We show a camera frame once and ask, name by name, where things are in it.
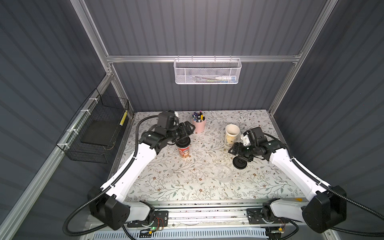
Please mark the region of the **red patterned paper cup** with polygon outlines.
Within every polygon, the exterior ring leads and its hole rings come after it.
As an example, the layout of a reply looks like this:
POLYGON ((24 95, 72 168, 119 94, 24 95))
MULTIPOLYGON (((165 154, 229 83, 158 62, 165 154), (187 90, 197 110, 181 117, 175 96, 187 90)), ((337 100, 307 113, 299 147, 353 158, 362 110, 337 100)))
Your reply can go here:
POLYGON ((190 155, 190 146, 187 148, 178 148, 179 154, 182 158, 187 158, 190 155))

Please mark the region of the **beige patterned paper cup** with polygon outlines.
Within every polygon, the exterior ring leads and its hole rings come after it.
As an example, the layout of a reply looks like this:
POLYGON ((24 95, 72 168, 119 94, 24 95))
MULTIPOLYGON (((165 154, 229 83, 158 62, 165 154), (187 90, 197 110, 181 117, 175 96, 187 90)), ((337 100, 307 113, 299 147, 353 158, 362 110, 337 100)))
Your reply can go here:
POLYGON ((225 128, 226 131, 226 145, 232 146, 240 134, 240 128, 237 125, 229 124, 225 128))

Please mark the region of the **clear leak-proof film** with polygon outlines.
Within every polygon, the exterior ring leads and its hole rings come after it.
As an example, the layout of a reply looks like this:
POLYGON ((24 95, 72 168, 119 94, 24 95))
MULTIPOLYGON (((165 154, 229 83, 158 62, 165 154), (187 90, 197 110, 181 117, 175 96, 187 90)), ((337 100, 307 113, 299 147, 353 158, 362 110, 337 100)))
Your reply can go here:
POLYGON ((233 179, 233 171, 225 165, 219 165, 214 169, 214 177, 220 183, 229 183, 233 179))

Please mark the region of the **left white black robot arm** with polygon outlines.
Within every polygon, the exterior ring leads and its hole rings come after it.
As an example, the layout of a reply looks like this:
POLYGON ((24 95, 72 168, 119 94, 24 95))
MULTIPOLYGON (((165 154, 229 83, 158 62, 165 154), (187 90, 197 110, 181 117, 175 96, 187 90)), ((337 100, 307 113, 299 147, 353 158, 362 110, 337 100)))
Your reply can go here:
POLYGON ((92 188, 88 193, 88 201, 66 218, 63 224, 65 235, 78 237, 106 227, 119 230, 129 221, 152 221, 154 207, 143 202, 126 203, 126 195, 142 171, 163 148, 187 140, 196 129, 189 121, 180 122, 178 113, 172 110, 161 112, 155 118, 158 120, 157 123, 143 133, 140 133, 141 124, 152 119, 152 116, 138 122, 134 152, 107 182, 99 188, 92 188), (86 207, 90 209, 93 217, 102 222, 102 225, 85 231, 71 231, 69 223, 86 207))

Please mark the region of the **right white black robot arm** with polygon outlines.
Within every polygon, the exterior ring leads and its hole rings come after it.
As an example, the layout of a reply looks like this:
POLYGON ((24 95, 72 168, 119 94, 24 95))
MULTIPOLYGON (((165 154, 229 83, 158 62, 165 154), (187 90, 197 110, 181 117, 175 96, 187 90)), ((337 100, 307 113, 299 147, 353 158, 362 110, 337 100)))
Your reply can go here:
POLYGON ((291 153, 289 147, 274 136, 264 133, 260 127, 245 131, 241 135, 241 142, 233 143, 229 153, 234 155, 233 165, 239 170, 256 157, 262 157, 287 175, 302 191, 306 202, 289 201, 274 198, 263 203, 259 218, 266 224, 273 224, 277 220, 291 223, 295 230, 288 234, 288 238, 295 235, 298 222, 305 223, 316 233, 334 230, 341 233, 382 238, 383 232, 360 232, 339 228, 337 225, 347 219, 347 204, 354 205, 369 214, 383 220, 379 212, 368 208, 347 197, 345 190, 339 186, 331 186, 323 181, 291 153))

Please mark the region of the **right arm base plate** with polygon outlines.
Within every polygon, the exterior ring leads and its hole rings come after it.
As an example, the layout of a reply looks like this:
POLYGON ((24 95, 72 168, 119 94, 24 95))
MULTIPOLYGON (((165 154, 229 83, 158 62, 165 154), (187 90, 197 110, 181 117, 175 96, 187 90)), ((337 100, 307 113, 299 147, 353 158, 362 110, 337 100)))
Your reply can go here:
POLYGON ((250 225, 255 224, 287 224, 284 218, 276 217, 268 208, 251 208, 247 209, 247 217, 250 225))

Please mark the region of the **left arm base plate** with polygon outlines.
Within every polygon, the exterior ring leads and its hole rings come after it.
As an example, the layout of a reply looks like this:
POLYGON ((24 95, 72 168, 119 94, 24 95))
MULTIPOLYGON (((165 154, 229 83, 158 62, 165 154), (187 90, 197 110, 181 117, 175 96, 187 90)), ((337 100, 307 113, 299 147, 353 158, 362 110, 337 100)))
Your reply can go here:
POLYGON ((149 216, 143 221, 128 221, 128 228, 151 228, 151 227, 167 227, 169 220, 168 211, 150 212, 149 216))

